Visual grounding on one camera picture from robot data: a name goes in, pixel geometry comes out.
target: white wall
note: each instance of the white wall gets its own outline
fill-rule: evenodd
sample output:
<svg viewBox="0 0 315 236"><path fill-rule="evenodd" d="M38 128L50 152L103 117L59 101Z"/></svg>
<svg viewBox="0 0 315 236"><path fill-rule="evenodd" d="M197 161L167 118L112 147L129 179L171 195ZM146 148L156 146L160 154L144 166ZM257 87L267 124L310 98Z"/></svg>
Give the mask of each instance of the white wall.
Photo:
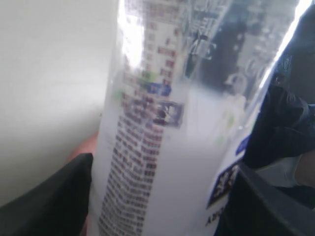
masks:
<svg viewBox="0 0 315 236"><path fill-rule="evenodd" d="M98 130L113 1L0 1L0 206Z"/></svg>

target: white surface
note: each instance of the white surface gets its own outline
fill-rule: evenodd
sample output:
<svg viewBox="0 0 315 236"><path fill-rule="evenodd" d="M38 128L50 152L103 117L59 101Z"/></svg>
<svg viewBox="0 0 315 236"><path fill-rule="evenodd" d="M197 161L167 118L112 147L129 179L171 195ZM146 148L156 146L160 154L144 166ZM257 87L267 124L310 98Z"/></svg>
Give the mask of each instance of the white surface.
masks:
<svg viewBox="0 0 315 236"><path fill-rule="evenodd" d="M0 205L98 130L112 1L0 1Z"/></svg>

